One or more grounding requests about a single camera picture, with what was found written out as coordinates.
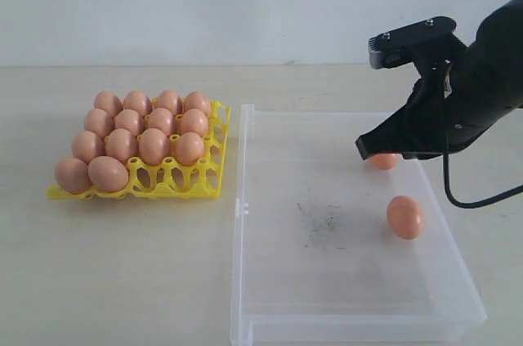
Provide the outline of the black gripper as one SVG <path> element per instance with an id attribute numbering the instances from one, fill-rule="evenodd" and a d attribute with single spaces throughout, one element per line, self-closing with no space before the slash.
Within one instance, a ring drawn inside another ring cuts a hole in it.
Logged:
<path id="1" fill-rule="evenodd" d="M 431 160 L 469 147 L 522 106 L 522 0 L 488 15 L 474 42 L 431 79 L 421 79 L 403 105 L 355 145 L 363 160 L 398 154 Z"/>

